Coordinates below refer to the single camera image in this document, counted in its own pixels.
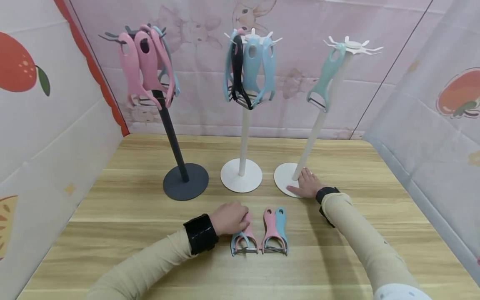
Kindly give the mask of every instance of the red border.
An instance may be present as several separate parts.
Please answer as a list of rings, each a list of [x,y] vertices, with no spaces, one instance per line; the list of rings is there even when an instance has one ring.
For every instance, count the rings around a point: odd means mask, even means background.
[[[70,30],[72,32],[73,39],[75,40],[75,43],[77,44],[77,47],[80,49],[82,54],[85,56],[87,59],[87,65],[88,68],[90,69],[90,73],[92,74],[93,78],[95,81],[100,85],[100,89],[102,90],[102,95],[105,101],[107,102],[108,106],[110,106],[112,110],[112,115],[115,121],[117,122],[118,125],[121,127],[121,133],[123,136],[129,135],[130,132],[128,131],[127,125],[123,121],[123,118],[120,114],[120,111],[115,103],[115,100],[113,100],[112,96],[110,95],[110,92],[107,88],[107,85],[105,84],[105,81],[103,80],[102,74],[100,73],[100,70],[98,69],[97,65],[95,64],[95,61],[90,54],[90,51],[88,50],[88,47],[82,38],[82,35],[80,34],[80,31],[78,31],[77,26],[75,25],[75,22],[72,19],[72,16],[70,15],[67,6],[65,5],[64,0],[53,0],[55,4],[57,5],[59,11],[63,15],[63,17],[68,21],[70,24]]]

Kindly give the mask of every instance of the wooden table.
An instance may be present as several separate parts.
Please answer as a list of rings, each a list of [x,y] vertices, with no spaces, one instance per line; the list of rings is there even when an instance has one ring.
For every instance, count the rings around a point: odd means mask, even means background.
[[[185,161],[209,172],[205,192],[186,202],[166,197],[162,180],[175,166],[166,136],[127,136],[20,300],[82,299],[112,266],[183,222],[234,200],[250,208],[258,239],[264,235],[265,207],[285,207],[288,257],[232,257],[230,237],[223,237],[211,253],[167,274],[145,299],[372,299],[362,265],[343,236],[320,216],[318,204],[287,197],[275,186],[275,168],[296,162],[305,140],[251,138],[248,158],[262,168],[264,179],[257,190],[236,194],[222,185],[219,175],[225,162],[238,158],[240,138],[178,139]],[[318,140],[307,165],[324,182],[350,194],[434,300],[480,299],[480,289],[367,142]]]

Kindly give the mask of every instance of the round stand base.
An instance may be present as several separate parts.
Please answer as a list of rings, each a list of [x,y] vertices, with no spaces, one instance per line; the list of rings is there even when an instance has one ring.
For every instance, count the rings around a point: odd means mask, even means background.
[[[245,162],[245,175],[239,175],[240,159],[232,159],[223,165],[220,178],[223,185],[234,192],[251,192],[262,183],[263,174],[260,167],[247,159]]]
[[[273,174],[273,179],[275,180],[276,186],[286,195],[294,198],[301,198],[300,196],[287,190],[287,186],[291,185],[294,187],[299,187],[299,182],[297,180],[292,180],[293,173],[297,168],[296,163],[285,163],[281,164],[275,169]]]
[[[183,182],[179,167],[170,170],[163,179],[165,194],[177,201],[186,201],[203,193],[208,185],[208,173],[197,164],[185,164],[190,180]]]

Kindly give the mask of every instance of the hand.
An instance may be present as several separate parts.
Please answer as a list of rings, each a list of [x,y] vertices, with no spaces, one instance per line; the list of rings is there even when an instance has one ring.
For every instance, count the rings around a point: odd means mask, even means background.
[[[240,202],[235,201],[220,205],[209,217],[215,233],[221,236],[245,230],[250,224],[250,222],[242,221],[247,212],[248,207],[242,206]]]
[[[320,180],[310,172],[308,168],[303,168],[299,177],[299,187],[287,186],[287,190],[297,194],[302,198],[315,198],[317,192],[326,187]]]

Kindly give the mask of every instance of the pink wallpaper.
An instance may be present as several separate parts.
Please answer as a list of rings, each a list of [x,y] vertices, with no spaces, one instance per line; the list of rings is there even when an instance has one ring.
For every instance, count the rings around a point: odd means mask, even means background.
[[[354,57],[320,134],[348,139],[362,137],[452,1],[71,0],[71,4],[132,133],[163,133],[163,126],[154,109],[131,110],[125,105],[118,45],[98,36],[122,32],[125,25],[137,28],[151,22],[167,27],[181,89],[170,109],[178,134],[240,134],[240,107],[227,103],[221,90],[228,45],[223,33],[234,27],[255,27],[261,34],[273,31],[275,38],[283,37],[276,46],[277,93],[272,103],[253,111],[251,136],[308,136],[317,112],[306,102],[306,93],[329,51],[323,39],[348,35],[360,42],[370,40],[371,48],[385,46],[382,54]]]

